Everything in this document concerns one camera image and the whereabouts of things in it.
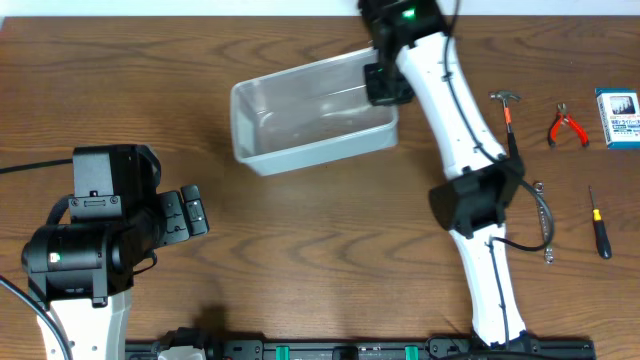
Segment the clear plastic storage container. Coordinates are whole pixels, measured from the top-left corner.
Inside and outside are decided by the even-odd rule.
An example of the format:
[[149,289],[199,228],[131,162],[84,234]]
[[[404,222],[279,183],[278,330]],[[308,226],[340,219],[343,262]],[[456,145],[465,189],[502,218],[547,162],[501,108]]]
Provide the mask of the clear plastic storage container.
[[260,176],[394,147],[398,110],[373,106],[371,48],[237,83],[230,93],[235,159]]

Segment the small hammer with black grip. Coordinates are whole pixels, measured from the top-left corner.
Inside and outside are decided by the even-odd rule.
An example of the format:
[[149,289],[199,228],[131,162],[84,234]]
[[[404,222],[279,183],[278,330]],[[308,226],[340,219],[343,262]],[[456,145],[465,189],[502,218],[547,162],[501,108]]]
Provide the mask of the small hammer with black grip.
[[503,113],[505,118],[505,126],[507,131],[507,144],[509,148],[509,154],[511,156],[516,156],[518,153],[518,149],[517,149],[515,134],[512,128],[512,117],[511,117],[511,110],[509,108],[509,101],[514,100],[516,102],[519,102],[521,100],[521,97],[513,93],[512,91],[508,91],[508,90],[499,90],[499,91],[491,92],[489,94],[489,97],[492,100],[499,100],[502,103]]

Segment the red handled pliers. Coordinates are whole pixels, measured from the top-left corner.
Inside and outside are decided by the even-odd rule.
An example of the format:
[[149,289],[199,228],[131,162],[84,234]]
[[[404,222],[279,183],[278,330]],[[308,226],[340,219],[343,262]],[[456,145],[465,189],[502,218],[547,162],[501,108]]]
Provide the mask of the red handled pliers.
[[586,148],[590,141],[584,128],[572,117],[565,103],[557,105],[556,117],[550,126],[547,134],[547,142],[551,148],[557,145],[557,135],[562,127],[570,128],[579,138],[581,146]]

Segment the silver ratchet wrench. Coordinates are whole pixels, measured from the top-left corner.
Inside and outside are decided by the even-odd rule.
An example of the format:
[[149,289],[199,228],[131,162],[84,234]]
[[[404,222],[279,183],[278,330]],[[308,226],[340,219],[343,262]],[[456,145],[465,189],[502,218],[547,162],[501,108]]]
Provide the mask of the silver ratchet wrench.
[[[533,188],[536,191],[537,194],[539,194],[541,197],[544,197],[544,183],[541,181],[535,181],[533,183]],[[539,200],[536,201],[536,207],[537,207],[537,213],[538,213],[538,218],[539,218],[539,223],[540,223],[540,228],[541,228],[541,234],[542,234],[542,239],[546,240],[548,233],[549,233],[549,224],[548,224],[548,219],[546,217],[545,211],[543,209],[543,206],[541,204],[541,202]],[[553,248],[551,245],[547,246],[544,249],[544,260],[547,264],[551,265],[555,258],[553,255]]]

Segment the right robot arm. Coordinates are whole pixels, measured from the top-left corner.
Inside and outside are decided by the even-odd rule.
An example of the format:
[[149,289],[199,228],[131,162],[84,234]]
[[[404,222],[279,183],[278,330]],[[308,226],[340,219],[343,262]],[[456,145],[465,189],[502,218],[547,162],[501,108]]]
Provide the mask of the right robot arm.
[[416,99],[438,146],[445,181],[428,194],[432,213],[452,237],[472,300],[472,329],[490,348],[508,349],[526,332],[506,257],[506,209],[524,167],[486,124],[459,63],[454,25],[435,1],[357,4],[375,63],[365,67],[374,106]]

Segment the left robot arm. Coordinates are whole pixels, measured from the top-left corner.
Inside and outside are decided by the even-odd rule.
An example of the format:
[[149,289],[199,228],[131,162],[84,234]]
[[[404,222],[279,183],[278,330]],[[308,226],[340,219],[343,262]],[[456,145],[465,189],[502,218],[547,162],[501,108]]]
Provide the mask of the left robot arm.
[[158,192],[147,145],[75,148],[74,191],[52,208],[21,260],[49,359],[122,359],[139,264],[208,233],[195,185]]

